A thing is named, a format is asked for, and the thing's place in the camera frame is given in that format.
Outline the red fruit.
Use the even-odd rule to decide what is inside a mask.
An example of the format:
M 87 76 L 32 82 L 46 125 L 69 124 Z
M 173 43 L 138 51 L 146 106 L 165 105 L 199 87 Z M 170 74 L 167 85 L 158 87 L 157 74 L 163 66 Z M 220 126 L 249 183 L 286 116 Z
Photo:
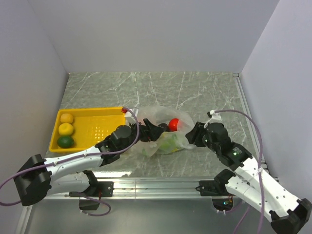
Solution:
M 170 130 L 171 132 L 177 131 L 178 123 L 179 123 L 179 119 L 178 119 L 178 118 L 173 118 L 173 119 L 171 119 L 171 120 L 169 121 L 169 123 L 168 123 L 169 130 Z

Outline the clear plastic bag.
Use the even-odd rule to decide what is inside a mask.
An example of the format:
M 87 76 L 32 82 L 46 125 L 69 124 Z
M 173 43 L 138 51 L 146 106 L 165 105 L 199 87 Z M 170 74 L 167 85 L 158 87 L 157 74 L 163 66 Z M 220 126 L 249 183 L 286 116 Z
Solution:
M 177 126 L 177 131 L 171 132 L 169 130 L 168 132 L 164 132 L 155 142 L 138 142 L 133 147 L 133 150 L 136 153 L 147 157 L 151 157 L 155 154 L 160 154 L 157 151 L 160 147 L 160 144 L 164 141 L 164 139 L 171 136 L 176 136 L 177 145 L 181 148 L 181 150 L 192 150 L 195 147 L 194 145 L 189 144 L 188 140 L 185 137 L 185 135 L 190 132 L 195 125 L 194 121 L 188 113 L 169 107 L 154 105 L 140 107 L 138 109 L 137 119 L 139 121 L 143 121 L 144 118 L 147 118 L 154 125 L 159 125 L 161 123 L 166 123 L 168 125 L 169 121 L 173 118 L 178 118 L 179 123 Z

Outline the light green fruit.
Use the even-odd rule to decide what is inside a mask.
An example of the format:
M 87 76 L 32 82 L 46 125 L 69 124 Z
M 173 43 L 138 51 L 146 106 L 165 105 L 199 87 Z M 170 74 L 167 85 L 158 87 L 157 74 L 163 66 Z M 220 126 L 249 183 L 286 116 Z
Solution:
M 171 136 L 164 139 L 157 151 L 160 154 L 170 154 L 179 150 L 181 150 L 181 148 L 177 145 L 176 136 Z

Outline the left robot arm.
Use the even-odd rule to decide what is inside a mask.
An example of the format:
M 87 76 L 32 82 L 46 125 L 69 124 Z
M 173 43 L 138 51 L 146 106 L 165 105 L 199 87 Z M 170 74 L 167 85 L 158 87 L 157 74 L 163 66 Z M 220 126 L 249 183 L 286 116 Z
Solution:
M 34 205 L 48 195 L 70 192 L 74 195 L 98 195 L 100 186 L 91 171 L 111 164 L 137 142 L 155 142 L 169 131 L 166 123 L 120 125 L 103 141 L 84 151 L 56 158 L 30 157 L 17 172 L 14 183 L 22 206 Z

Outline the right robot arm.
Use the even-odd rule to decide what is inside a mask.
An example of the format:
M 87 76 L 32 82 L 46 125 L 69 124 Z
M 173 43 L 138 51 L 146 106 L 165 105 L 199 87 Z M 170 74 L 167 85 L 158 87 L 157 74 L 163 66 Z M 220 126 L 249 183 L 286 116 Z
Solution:
M 233 142 L 222 123 L 197 122 L 188 142 L 207 147 L 227 166 L 214 179 L 217 193 L 235 195 L 258 210 L 277 234 L 297 234 L 309 221 L 312 204 L 282 187 L 242 145 Z

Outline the yellow fruit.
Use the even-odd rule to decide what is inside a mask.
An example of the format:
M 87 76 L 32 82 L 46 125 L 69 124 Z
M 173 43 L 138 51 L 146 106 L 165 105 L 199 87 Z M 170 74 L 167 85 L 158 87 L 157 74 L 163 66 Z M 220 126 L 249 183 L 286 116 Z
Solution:
M 71 136 L 74 133 L 74 127 L 70 123 L 62 123 L 58 127 L 58 133 L 60 136 Z

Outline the pale orange fruit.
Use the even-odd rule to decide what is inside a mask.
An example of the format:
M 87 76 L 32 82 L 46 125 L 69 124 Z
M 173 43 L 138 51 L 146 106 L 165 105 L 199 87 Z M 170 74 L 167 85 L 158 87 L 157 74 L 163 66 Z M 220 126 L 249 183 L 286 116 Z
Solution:
M 60 116 L 61 123 L 69 123 L 72 124 L 74 122 L 74 117 L 72 114 L 65 113 Z

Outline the dark green fruit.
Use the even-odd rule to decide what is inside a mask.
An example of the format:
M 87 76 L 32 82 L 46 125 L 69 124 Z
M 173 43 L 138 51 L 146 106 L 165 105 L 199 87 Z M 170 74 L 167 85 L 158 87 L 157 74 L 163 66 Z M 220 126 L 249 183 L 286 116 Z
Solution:
M 71 136 L 60 136 L 57 140 L 57 145 L 63 149 L 71 148 L 74 143 L 74 139 Z

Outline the yellow plastic tray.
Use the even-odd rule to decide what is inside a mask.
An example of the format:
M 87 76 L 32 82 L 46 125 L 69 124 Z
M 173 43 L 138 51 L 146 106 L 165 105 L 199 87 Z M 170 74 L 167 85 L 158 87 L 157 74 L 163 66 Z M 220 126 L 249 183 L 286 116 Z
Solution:
M 50 140 L 49 151 L 53 153 L 76 153 L 83 151 L 110 135 L 118 126 L 125 124 L 124 113 L 121 107 L 88 108 L 88 109 L 62 109 L 58 111 L 53 133 Z M 57 141 L 60 137 L 59 126 L 62 124 L 61 116 L 73 116 L 74 128 L 72 139 L 74 144 L 70 148 L 61 148 Z

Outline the aluminium rail frame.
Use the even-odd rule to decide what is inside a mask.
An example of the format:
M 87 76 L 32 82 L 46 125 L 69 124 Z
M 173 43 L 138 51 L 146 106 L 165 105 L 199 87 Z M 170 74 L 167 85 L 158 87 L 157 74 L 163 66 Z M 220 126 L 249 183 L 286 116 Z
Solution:
M 61 109 L 145 107 L 160 105 L 204 122 L 211 109 L 229 109 L 222 120 L 231 139 L 252 154 L 258 147 L 234 73 L 84 72 L 71 73 Z M 254 234 L 259 211 L 242 201 L 234 212 L 216 212 L 211 197 L 195 190 L 224 166 L 207 148 L 146 157 L 126 153 L 95 170 L 101 181 L 114 182 L 108 215 L 79 211 L 76 197 L 50 196 L 27 209 L 28 234 Z

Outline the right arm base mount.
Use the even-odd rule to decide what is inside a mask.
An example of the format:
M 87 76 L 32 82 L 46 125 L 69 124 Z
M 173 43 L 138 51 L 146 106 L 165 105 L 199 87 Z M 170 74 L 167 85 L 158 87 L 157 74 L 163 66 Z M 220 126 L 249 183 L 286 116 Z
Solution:
M 216 212 L 225 215 L 236 211 L 242 205 L 242 201 L 234 201 L 234 195 L 227 191 L 225 185 L 228 183 L 224 180 L 200 180 L 195 190 L 200 196 L 211 197 Z

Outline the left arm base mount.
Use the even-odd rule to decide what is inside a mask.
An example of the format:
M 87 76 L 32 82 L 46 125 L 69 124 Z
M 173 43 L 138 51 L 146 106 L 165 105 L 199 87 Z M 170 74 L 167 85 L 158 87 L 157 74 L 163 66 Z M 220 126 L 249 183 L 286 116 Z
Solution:
M 70 197 L 79 198 L 78 206 L 81 213 L 89 216 L 105 216 L 111 211 L 111 206 L 104 201 L 104 198 L 112 197 L 114 191 L 114 182 L 102 181 L 97 186 L 91 186 L 84 192 L 70 192 Z M 102 214 L 96 214 L 100 208 L 100 204 L 107 208 L 107 211 Z

